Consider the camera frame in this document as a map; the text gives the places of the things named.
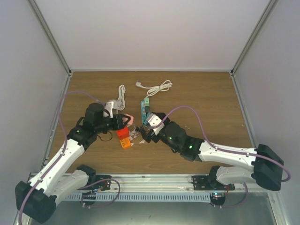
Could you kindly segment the pink charger cube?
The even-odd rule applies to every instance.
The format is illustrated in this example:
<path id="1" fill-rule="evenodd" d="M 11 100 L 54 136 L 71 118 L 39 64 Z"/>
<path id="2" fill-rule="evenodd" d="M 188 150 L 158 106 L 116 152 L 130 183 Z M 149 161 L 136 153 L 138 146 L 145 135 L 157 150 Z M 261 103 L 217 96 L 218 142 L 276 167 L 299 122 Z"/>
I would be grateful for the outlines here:
<path id="1" fill-rule="evenodd" d="M 129 127 L 129 126 L 133 125 L 133 123 L 134 123 L 134 117 L 131 116 L 131 115 L 129 115 L 129 114 L 125 114 L 125 116 L 126 116 L 126 118 L 130 118 L 129 122 L 127 123 L 127 126 Z"/>

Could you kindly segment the teal power strip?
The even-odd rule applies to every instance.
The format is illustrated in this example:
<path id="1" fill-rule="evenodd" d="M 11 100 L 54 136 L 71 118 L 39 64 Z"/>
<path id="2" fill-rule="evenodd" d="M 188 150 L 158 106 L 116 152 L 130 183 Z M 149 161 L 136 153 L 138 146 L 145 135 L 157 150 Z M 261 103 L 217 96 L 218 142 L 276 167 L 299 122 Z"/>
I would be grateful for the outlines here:
<path id="1" fill-rule="evenodd" d="M 146 118 L 148 117 L 149 113 L 146 114 L 146 113 L 144 112 L 144 107 L 145 107 L 145 105 L 144 105 L 144 100 L 142 100 L 142 101 L 140 102 L 140 105 L 141 105 L 142 124 L 144 125 L 145 122 L 146 122 Z"/>

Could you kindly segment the red charger cube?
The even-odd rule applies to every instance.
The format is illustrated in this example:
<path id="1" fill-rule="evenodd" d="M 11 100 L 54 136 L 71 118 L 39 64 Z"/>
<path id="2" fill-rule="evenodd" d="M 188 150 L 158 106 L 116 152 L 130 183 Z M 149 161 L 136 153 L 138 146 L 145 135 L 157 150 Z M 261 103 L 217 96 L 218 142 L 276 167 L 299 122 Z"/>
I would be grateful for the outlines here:
<path id="1" fill-rule="evenodd" d="M 125 126 L 123 129 L 117 130 L 117 135 L 120 140 L 128 138 L 130 136 L 128 127 Z"/>

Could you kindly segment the black charger adapter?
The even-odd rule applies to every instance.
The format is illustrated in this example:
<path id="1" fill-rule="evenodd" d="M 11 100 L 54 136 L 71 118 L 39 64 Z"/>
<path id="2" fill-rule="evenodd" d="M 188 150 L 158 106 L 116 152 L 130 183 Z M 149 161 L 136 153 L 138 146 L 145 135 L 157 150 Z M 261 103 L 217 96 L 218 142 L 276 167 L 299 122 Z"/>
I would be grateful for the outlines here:
<path id="1" fill-rule="evenodd" d="M 148 113 L 150 112 L 150 107 L 149 107 L 149 106 L 145 106 L 145 107 L 144 107 L 144 112 L 145 112 L 146 114 L 148 114 Z"/>

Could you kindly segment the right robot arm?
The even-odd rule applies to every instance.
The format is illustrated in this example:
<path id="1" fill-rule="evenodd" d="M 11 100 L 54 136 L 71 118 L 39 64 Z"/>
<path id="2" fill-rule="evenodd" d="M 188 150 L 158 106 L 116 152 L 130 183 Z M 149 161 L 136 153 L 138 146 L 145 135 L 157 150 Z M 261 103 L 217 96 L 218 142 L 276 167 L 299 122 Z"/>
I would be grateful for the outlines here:
<path id="1" fill-rule="evenodd" d="M 137 130 L 146 142 L 161 141 L 188 161 L 222 163 L 222 166 L 211 168 L 207 179 L 211 189 L 218 190 L 235 182 L 255 183 L 270 191 L 281 189 L 284 162 L 269 146 L 236 148 L 218 145 L 189 136 L 176 122 L 163 121 L 164 116 L 164 113 L 151 113 L 145 120 L 146 125 Z"/>

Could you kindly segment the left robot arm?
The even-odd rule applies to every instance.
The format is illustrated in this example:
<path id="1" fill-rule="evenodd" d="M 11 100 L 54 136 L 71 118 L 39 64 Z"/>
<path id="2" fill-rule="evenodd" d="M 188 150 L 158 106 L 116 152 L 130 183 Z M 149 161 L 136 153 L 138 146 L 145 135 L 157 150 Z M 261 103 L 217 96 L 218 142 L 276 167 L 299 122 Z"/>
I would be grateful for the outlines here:
<path id="1" fill-rule="evenodd" d="M 74 128 L 65 136 L 65 141 L 56 155 L 28 182 L 19 182 L 15 187 L 18 223 L 26 215 L 39 223 L 46 222 L 57 206 L 72 192 L 92 189 L 97 178 L 84 170 L 75 170 L 65 179 L 68 168 L 97 140 L 98 134 L 118 131 L 127 126 L 131 117 L 113 114 L 99 103 L 92 103 Z"/>

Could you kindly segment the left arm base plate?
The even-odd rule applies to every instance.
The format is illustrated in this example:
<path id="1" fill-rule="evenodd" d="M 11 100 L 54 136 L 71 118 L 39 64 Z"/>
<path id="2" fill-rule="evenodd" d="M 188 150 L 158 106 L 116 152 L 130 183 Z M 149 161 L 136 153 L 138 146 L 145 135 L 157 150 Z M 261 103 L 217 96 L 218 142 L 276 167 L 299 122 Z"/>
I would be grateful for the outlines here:
<path id="1" fill-rule="evenodd" d="M 88 182 L 79 190 L 92 190 L 92 191 L 102 191 L 102 190 L 109 190 L 110 189 L 110 180 L 102 181 L 95 184 L 96 181 L 103 180 L 103 179 L 110 179 L 110 175 L 92 175 L 89 177 Z"/>

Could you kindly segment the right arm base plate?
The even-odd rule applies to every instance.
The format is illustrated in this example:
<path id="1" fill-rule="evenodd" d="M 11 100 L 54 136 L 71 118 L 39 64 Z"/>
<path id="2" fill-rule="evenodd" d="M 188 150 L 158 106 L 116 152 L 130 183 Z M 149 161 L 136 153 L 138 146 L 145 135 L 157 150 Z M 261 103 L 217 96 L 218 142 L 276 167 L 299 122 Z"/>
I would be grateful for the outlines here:
<path id="1" fill-rule="evenodd" d="M 191 177 L 190 182 L 193 184 L 194 190 L 235 190 L 235 185 L 224 185 L 214 179 L 210 180 L 208 175 L 194 175 Z"/>

